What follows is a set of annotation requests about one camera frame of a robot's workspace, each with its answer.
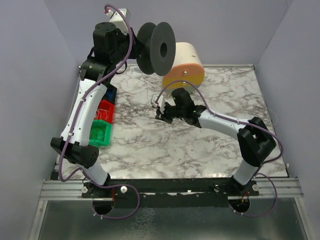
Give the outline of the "black cable spool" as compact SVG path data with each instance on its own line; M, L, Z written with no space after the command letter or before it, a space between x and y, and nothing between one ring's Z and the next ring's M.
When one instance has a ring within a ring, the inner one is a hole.
M139 69L146 75L165 76L171 70L176 54L176 38L167 22L147 22L137 33L142 50L136 58Z

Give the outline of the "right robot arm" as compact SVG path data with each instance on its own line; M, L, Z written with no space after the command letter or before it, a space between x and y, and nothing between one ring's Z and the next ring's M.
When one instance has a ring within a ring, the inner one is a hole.
M162 95L153 95L151 105L156 109L156 119L171 124L180 119L188 125L210 129L238 141L242 161L231 177L235 185L245 186L258 171L264 160L276 147L276 142L265 123L258 117L250 120L212 113L204 105L196 105L184 88L175 89L171 96L174 105Z

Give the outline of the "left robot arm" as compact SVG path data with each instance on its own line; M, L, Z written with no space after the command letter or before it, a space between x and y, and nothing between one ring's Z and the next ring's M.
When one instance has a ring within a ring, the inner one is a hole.
M67 125L50 142L61 164L67 160L76 165L98 186L106 186L110 175L98 163L98 147L89 144L91 127L111 79L128 59L135 58L136 45L135 34L128 25L123 29L111 22L95 26L93 47L80 66L77 96Z

